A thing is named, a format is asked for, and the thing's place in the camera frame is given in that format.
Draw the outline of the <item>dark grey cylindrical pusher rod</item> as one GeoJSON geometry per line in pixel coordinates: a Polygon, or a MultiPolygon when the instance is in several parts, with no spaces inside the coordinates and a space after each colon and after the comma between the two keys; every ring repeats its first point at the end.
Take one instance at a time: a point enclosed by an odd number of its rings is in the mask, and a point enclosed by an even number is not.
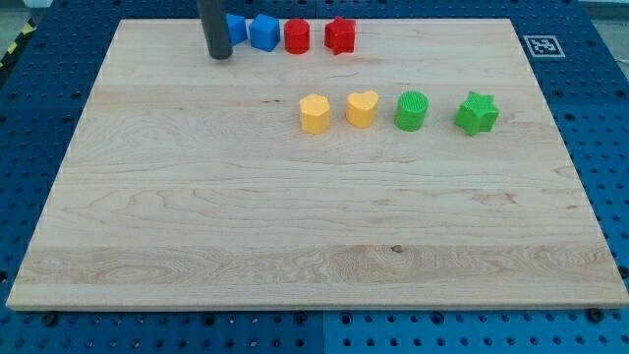
{"type": "Polygon", "coordinates": [[[230,39],[223,0],[197,0],[202,30],[208,53],[212,59],[226,60],[232,56],[230,39]]]}

